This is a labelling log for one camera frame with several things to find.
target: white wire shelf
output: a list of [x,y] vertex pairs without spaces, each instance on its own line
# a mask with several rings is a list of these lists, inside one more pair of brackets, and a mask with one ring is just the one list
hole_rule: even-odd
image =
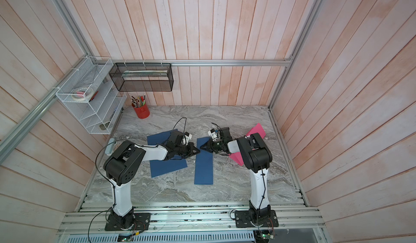
[[87,131],[90,134],[110,134],[126,98],[126,94],[115,97],[103,121],[86,128]]
[[62,102],[89,103],[112,66],[111,59],[104,65],[98,65],[88,57],[65,81],[56,95]]
[[113,82],[103,83],[113,66],[111,59],[94,64],[92,58],[100,60],[86,58],[60,87],[57,97],[90,134],[110,134],[127,95],[116,97],[119,92]]

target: wooden wall panel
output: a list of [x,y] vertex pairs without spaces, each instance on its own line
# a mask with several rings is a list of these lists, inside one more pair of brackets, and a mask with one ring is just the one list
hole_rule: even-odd
[[[65,0],[94,55],[113,59],[283,59],[314,1]],[[173,91],[149,92],[148,103],[267,105],[281,73],[280,67],[174,67]]]
[[[101,7],[99,0],[88,4]],[[116,9],[114,3],[103,5],[105,12]],[[105,12],[94,16],[107,22]],[[123,28],[120,20],[108,24],[110,30]],[[115,33],[118,42],[128,41],[123,34]],[[86,39],[91,45],[91,37]],[[0,54],[0,139],[4,139],[84,52],[52,0],[0,0]],[[65,212],[75,209],[106,140],[88,134],[56,102],[0,166],[2,237],[53,240]]]
[[326,0],[273,109],[334,242],[414,241],[415,11]]

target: blue mat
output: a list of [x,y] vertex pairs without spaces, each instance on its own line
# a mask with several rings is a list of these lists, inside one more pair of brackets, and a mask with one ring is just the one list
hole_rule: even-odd
[[[171,131],[166,131],[162,133],[158,133],[155,135],[151,135],[147,137],[147,144],[148,145],[157,145],[161,144],[166,141],[169,136],[171,135]],[[156,177],[165,173],[174,172],[183,168],[188,167],[186,164],[186,160],[167,160],[167,161],[159,161],[159,160],[152,160],[150,161],[150,174],[151,177]]]
[[[205,144],[210,138],[202,137],[196,140],[196,147]],[[214,184],[214,167],[212,153],[201,150],[196,155],[194,184]]]

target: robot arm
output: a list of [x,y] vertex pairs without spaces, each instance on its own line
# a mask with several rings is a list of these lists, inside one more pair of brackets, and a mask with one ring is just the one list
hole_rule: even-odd
[[271,217],[271,208],[267,196],[267,174],[272,154],[258,133],[232,139],[228,127],[208,131],[211,139],[200,148],[208,152],[240,152],[244,165],[250,170],[251,198],[250,220],[262,224]]
[[200,151],[189,142],[192,135],[177,130],[171,132],[168,140],[155,146],[141,146],[129,140],[124,141],[104,163],[104,170],[113,184],[114,204],[110,214],[117,228],[129,230],[134,215],[130,185],[142,161],[169,160],[175,155],[188,158]]
[[267,196],[267,174],[272,154],[258,133],[243,136],[227,143],[230,153],[240,152],[244,165],[250,169],[251,198],[250,219],[253,223],[263,223],[271,217],[271,207]]

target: pink paper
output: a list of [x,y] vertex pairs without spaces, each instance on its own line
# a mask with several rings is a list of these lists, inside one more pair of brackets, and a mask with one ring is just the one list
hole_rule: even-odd
[[[260,125],[260,123],[258,123],[255,127],[253,127],[250,131],[248,131],[246,136],[250,136],[250,135],[255,134],[255,133],[259,133],[261,138],[264,138],[266,136],[266,132],[264,132],[264,129]],[[244,161],[242,160],[240,152],[232,153],[229,157],[232,160],[234,160],[236,163],[238,163],[239,165],[241,165],[241,166],[244,165]]]

